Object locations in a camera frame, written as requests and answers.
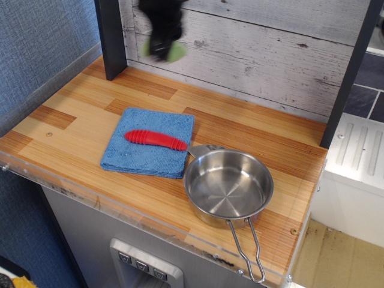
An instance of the whitewashed wood backsplash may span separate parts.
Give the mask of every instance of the whitewashed wood backsplash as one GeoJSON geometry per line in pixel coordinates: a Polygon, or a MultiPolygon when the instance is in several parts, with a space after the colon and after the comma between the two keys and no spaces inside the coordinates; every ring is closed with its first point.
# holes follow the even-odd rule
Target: whitewashed wood backsplash
{"type": "Polygon", "coordinates": [[[151,24],[137,0],[119,0],[128,66],[273,109],[327,122],[368,0],[189,0],[188,55],[144,58],[151,24]]]}

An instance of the red handle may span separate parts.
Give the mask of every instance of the red handle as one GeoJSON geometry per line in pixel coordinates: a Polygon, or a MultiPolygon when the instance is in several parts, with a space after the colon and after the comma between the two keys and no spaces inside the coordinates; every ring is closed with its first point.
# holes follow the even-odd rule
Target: red handle
{"type": "Polygon", "coordinates": [[[188,148],[188,145],[180,139],[149,130],[132,130],[126,132],[124,137],[136,144],[157,145],[179,151],[185,151],[188,148]]]}

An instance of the toy kitchen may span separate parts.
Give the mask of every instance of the toy kitchen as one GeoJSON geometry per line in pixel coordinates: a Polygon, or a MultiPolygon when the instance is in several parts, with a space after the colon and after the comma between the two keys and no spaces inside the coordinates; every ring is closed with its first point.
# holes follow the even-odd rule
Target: toy kitchen
{"type": "Polygon", "coordinates": [[[138,2],[96,0],[103,56],[0,139],[0,164],[42,186],[88,287],[293,287],[371,2],[174,2],[168,63],[138,2]]]}

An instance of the folded towel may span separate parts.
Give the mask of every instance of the folded towel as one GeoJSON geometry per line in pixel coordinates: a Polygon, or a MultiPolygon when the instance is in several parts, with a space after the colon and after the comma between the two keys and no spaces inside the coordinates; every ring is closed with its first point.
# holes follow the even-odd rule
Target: folded towel
{"type": "Polygon", "coordinates": [[[193,124],[193,115],[128,108],[121,116],[100,166],[109,171],[180,179],[187,151],[131,143],[124,134],[135,129],[152,130],[179,138],[189,145],[193,124]]]}

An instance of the wooden countertop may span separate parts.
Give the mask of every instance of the wooden countertop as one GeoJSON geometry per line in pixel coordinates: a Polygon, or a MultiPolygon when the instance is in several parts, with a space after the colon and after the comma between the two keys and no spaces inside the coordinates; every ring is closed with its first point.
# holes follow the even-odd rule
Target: wooden countertop
{"type": "MultiPolygon", "coordinates": [[[[107,81],[100,58],[0,139],[0,150],[5,152],[0,160],[21,160],[25,172],[62,185],[67,192],[77,193],[76,187],[94,191],[95,203],[111,200],[108,205],[119,213],[129,214],[121,207],[136,209],[176,228],[180,233],[163,232],[185,244],[206,251],[211,248],[203,243],[211,243],[237,255],[230,230],[213,228],[193,214],[181,179],[100,167],[127,107],[192,114],[192,145],[238,149],[265,163],[274,179],[274,195],[254,226],[263,266],[286,275],[299,237],[290,231],[302,229],[327,153],[319,147],[325,124],[132,68],[107,81]]],[[[93,197],[82,193],[84,201],[93,197]]],[[[254,260],[250,228],[237,231],[244,252],[254,260]]],[[[246,268],[242,259],[229,260],[225,255],[220,257],[246,268]]]]}

